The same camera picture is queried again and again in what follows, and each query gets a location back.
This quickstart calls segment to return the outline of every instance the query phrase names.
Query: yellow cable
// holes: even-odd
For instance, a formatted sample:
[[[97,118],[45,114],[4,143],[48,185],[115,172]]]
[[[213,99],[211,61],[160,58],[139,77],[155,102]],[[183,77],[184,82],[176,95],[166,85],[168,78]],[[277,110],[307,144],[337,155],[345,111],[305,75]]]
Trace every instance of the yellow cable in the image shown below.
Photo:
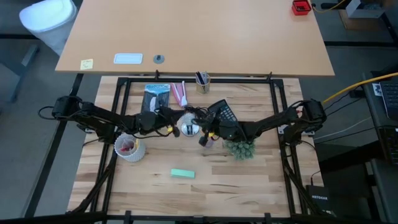
[[[370,83],[370,82],[375,82],[375,81],[378,81],[378,80],[382,80],[384,78],[394,77],[394,76],[397,76],[397,75],[398,75],[398,72],[395,72],[395,73],[391,73],[391,74],[388,74],[388,75],[383,75],[383,76],[380,76],[380,77],[377,77],[377,78],[371,78],[369,80],[361,81],[359,83],[355,83],[354,85],[350,85],[349,87],[347,87],[347,88],[345,88],[343,90],[340,90],[339,92],[331,95],[329,98],[327,98],[327,99],[325,99],[323,101],[323,104],[325,104],[326,102],[330,101],[334,97],[336,97],[336,96],[338,96],[338,95],[340,95],[340,94],[342,94],[342,93],[344,93],[344,92],[346,92],[348,90],[352,90],[353,88],[356,88],[357,86],[360,86],[360,85],[363,85],[363,84],[367,84],[367,83]]]
[[[343,2],[345,2],[345,1],[346,1],[346,0],[342,0],[342,1],[339,2],[337,5],[331,7],[330,9],[324,10],[324,11],[319,11],[319,10],[316,9],[315,7],[312,7],[312,9],[313,9],[315,12],[317,12],[317,13],[324,13],[324,12],[327,12],[327,11],[330,11],[330,10],[332,10],[332,9],[337,8],[339,5],[341,5],[341,4],[342,4]]]

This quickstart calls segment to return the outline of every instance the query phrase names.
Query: green cluster toy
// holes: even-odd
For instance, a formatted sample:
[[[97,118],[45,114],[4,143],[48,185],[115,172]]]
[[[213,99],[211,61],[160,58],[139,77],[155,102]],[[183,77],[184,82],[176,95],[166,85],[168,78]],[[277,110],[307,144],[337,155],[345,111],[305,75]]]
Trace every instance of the green cluster toy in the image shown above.
[[[245,159],[252,159],[254,155],[254,141],[253,142],[231,142],[224,141],[224,146],[227,148],[228,152],[234,155],[235,159],[242,161]]]

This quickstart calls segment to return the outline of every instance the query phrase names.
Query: floor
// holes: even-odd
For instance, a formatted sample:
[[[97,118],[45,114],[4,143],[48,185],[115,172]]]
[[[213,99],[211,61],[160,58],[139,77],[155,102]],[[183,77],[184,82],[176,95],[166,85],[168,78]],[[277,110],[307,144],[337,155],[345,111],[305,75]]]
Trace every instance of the floor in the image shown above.
[[[18,21],[18,12],[31,4],[31,0],[10,2],[0,0],[0,32],[27,33]],[[393,24],[398,24],[397,9],[388,13]],[[347,31],[343,27],[336,11],[317,14],[317,20],[324,40],[351,41],[391,41],[386,29],[380,32]],[[75,74],[56,74],[54,68],[58,56],[38,40],[0,40],[0,54],[20,57],[32,43],[39,44],[40,52],[24,80],[17,102],[5,103],[7,91],[16,82],[16,77],[6,68],[0,66],[0,219],[20,217],[25,209],[27,199],[32,191],[37,173],[42,166],[45,153],[51,142],[57,123],[42,120],[37,110],[43,106],[51,106],[59,96],[70,91]],[[362,72],[380,70],[398,58],[396,49],[327,47],[327,51],[335,70],[333,78],[301,78],[302,91],[305,98],[322,100],[334,92],[360,81]],[[100,82],[99,76],[85,75],[80,87],[79,96],[86,101],[94,101]],[[342,100],[335,106],[343,105],[351,99]],[[323,129],[315,138],[334,133],[351,126],[370,116],[366,102],[359,101],[350,108],[330,116]],[[350,132],[371,127],[370,119],[356,126]],[[320,138],[316,142],[331,139]],[[50,173],[36,215],[61,214],[65,212],[68,198],[72,190],[75,173],[81,153],[85,134],[73,123],[69,123],[63,135],[61,146]],[[351,146],[360,146],[376,138],[374,131],[368,131],[350,138],[341,138],[320,144],[319,155],[326,158],[333,153],[343,152]],[[324,176],[325,183],[336,185],[339,174]],[[360,178],[352,181],[361,182]],[[342,202],[352,200],[342,197]],[[366,216],[363,203],[354,203],[353,211],[343,212],[344,215]]]

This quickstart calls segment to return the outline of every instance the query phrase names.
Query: green eraser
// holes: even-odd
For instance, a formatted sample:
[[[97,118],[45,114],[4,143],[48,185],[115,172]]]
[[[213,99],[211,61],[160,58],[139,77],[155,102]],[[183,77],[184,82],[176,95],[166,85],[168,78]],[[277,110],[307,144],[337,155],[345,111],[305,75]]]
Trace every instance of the green eraser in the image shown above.
[[[195,172],[190,170],[172,169],[172,177],[195,178]]]

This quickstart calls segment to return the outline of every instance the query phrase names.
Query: pen holder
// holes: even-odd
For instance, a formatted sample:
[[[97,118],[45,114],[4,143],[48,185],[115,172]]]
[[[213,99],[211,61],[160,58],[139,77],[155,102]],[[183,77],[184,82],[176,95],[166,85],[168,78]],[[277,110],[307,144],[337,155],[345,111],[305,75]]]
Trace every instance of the pen holder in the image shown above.
[[[129,162],[137,162],[145,155],[145,144],[130,134],[121,134],[114,142],[115,152]]]
[[[210,91],[210,76],[206,73],[206,79],[205,81],[207,81],[204,85],[202,85],[197,78],[197,92],[199,94],[206,94]]]

